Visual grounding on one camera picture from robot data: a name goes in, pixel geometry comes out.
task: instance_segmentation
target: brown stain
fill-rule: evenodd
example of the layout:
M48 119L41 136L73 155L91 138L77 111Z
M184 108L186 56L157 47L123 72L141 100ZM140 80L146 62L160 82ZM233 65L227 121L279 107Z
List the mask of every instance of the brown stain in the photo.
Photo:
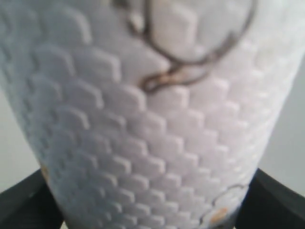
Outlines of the brown stain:
M39 163L39 164L40 164L40 167L41 167L42 176L45 179L45 181L48 182L48 180L49 180L48 168L42 163Z
M211 223L218 223L219 221L223 220L228 212L227 208L221 208L217 211L211 218Z

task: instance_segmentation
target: gray background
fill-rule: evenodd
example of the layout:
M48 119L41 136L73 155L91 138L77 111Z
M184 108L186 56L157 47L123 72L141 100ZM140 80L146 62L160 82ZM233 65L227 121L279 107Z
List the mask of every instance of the gray background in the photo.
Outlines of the gray background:
M305 61L287 99L260 168L305 196ZM0 192L38 168L0 91Z

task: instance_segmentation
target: hexagonal texture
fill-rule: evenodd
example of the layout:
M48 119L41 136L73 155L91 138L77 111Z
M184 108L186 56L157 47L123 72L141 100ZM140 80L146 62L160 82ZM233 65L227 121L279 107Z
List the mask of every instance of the hexagonal texture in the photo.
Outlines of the hexagonal texture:
M171 63L112 1L1 1L0 82L71 229L204 229L235 212L305 50L305 2L258 1L204 80L154 94L139 81ZM250 0L151 3L152 41L196 61Z

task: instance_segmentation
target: textured cup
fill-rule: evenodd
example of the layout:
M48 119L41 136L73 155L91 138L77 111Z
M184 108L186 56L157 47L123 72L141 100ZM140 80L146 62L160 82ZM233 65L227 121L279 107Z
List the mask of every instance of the textured cup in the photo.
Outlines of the textured cup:
M304 12L1 0L0 83L69 228L232 227L302 59Z

